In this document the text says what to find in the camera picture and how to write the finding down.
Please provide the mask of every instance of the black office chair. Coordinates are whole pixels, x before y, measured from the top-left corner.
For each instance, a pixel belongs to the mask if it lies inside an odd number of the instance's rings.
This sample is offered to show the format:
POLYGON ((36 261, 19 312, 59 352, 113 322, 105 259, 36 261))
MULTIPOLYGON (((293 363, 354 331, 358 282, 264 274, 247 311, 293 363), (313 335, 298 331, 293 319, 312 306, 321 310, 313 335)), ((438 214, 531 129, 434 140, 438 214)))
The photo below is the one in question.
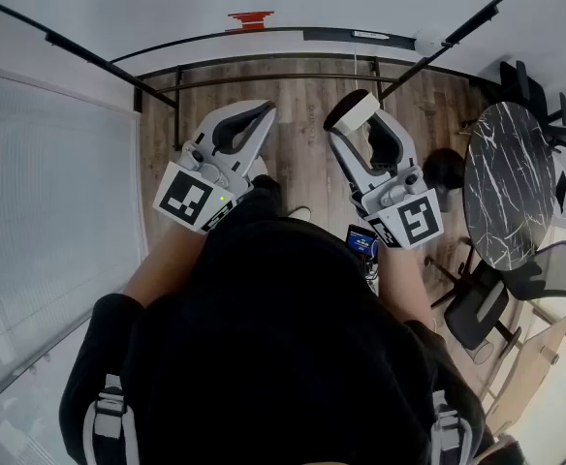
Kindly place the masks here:
POLYGON ((501 276, 511 294, 522 301, 566 296, 566 241, 539 250, 530 261, 501 276))
POLYGON ((559 93, 560 109, 548 114, 546 92, 542 85, 526 74, 526 68, 520 61, 516 67, 507 62, 500 63, 501 92, 494 102, 514 102, 530 111, 540 126, 550 146, 564 146, 566 148, 566 127, 552 126, 551 122, 561 119, 566 126, 566 98, 559 93))
POLYGON ((521 328, 518 327, 516 332, 512 333, 500 322, 500 316, 509 302, 500 273, 485 262, 480 262, 471 273, 474 249, 470 239, 463 238, 461 241, 470 246, 470 251, 466 263, 459 266, 459 278, 454 277, 432 257, 425 257, 425 265, 434 265, 454 283, 448 293, 431 304, 431 308, 453 299, 445 310, 445 323, 473 361, 480 365, 492 353, 493 346, 486 338, 493 328, 498 330, 507 342, 501 357, 514 348, 521 328))
POLYGON ((479 465, 525 465, 526 458, 519 442, 509 434, 502 434, 501 439, 504 444, 499 439, 495 445, 500 448, 483 458, 479 465))

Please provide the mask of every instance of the white wall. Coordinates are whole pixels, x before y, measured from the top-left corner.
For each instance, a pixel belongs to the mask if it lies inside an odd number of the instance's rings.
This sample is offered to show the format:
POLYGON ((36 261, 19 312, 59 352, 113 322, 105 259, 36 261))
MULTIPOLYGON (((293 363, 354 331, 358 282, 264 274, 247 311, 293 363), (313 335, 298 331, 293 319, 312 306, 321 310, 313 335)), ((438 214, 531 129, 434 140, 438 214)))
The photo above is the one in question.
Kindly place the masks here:
MULTIPOLYGON (((527 337, 546 327, 548 324, 535 318, 527 337)), ((508 431, 519 441, 530 465, 560 465, 566 459, 566 338, 558 354, 558 363, 508 431)))
POLYGON ((0 70, 131 111, 133 87, 45 42, 45 34, 0 14, 0 70))
MULTIPOLYGON (((447 36, 489 0, 0 0, 105 58, 239 26, 227 14, 275 11, 268 26, 333 26, 415 36, 447 36)), ((507 0, 501 13, 437 65, 496 78, 500 59, 523 60, 549 92, 566 94, 566 0, 507 0)), ((299 33, 226 37, 157 52, 122 64, 142 74, 178 63, 277 51, 351 52, 350 44, 306 43, 299 33)), ((414 52, 359 46, 358 53, 415 60, 414 52)))
POLYGON ((0 77, 0 383, 144 254, 138 117, 0 77))
POLYGON ((59 430, 59 402, 89 321, 0 394, 0 465, 74 465, 59 430))

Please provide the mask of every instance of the backpack strap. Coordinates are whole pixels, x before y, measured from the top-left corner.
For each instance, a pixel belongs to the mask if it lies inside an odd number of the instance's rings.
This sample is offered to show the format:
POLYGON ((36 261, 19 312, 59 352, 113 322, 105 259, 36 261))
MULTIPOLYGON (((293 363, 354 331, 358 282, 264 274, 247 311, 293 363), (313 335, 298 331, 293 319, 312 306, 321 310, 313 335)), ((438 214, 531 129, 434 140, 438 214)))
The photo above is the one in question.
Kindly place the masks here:
POLYGON ((436 422, 431 426, 431 465, 466 465, 472 459, 473 431, 447 403, 445 391, 432 394, 436 422))
POLYGON ((126 454, 125 463, 126 465, 139 465, 135 414, 124 402, 119 377, 107 374, 105 388, 89 405, 82 425, 82 445, 87 465, 98 464, 94 450, 95 436, 109 440, 111 443, 115 441, 117 445, 120 445, 122 430, 126 454))

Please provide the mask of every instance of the wooden floor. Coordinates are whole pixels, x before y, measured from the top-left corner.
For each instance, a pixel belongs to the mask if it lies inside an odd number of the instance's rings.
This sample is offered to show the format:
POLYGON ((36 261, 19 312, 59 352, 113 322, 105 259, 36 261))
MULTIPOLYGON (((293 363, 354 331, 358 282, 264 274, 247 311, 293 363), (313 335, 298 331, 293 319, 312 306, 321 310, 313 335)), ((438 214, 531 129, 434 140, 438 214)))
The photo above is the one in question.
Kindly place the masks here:
MULTIPOLYGON (((398 77, 406 68, 381 66, 383 77, 398 77)), ((276 73, 343 73, 352 74, 353 60, 338 59, 269 59, 230 63, 193 69, 183 73, 182 82, 211 78, 276 73)), ((357 63, 358 74, 373 75, 367 62, 357 63)), ((148 84, 162 88, 174 84, 174 75, 154 77, 148 84)), ((262 156, 269 174, 282 186, 284 204, 289 210, 298 206, 311 208, 311 221, 344 238, 349 224, 359 217, 349 203, 349 190, 340 166, 327 143, 322 124, 326 115, 346 94, 365 88, 376 94, 375 83, 349 79, 285 79, 251 81, 208 86, 182 91, 180 94, 179 131, 181 141, 192 137, 202 119, 212 110, 239 100, 263 99, 276 103, 278 121, 273 126, 262 156)), ((386 99, 386 111, 410 133, 420 164, 432 150, 451 147, 464 154, 468 136, 460 133, 463 121, 477 118, 485 101, 476 87, 462 77, 424 71, 386 99)), ((369 146, 361 133, 352 143, 368 160, 369 146)), ((160 238, 167 225, 166 217, 152 208, 154 195, 173 151, 173 111, 156 99, 143 95, 141 116, 141 194, 145 232, 149 246, 160 238)), ((420 266, 426 254, 455 272, 467 253, 457 239, 467 236, 461 201, 454 211, 443 214, 445 232, 418 250, 420 266)), ((445 293, 450 284, 433 269, 424 269, 424 281, 430 300, 445 293)), ((513 308, 503 317, 507 326, 514 316, 513 308)), ((478 393, 490 377, 502 340, 495 341, 494 353, 483 365, 475 366, 453 336, 442 316, 436 316, 438 331, 468 384, 478 393)))

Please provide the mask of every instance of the round table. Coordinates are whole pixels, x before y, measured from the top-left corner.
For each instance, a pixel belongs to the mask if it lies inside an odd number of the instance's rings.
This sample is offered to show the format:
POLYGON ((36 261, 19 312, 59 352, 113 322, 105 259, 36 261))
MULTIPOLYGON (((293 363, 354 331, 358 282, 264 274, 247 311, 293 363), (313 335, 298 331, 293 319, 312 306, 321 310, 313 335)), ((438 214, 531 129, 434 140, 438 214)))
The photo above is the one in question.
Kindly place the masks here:
POLYGON ((554 161, 539 123, 503 102, 472 126, 464 171, 464 215, 481 258, 513 270, 539 248, 550 226, 554 161))

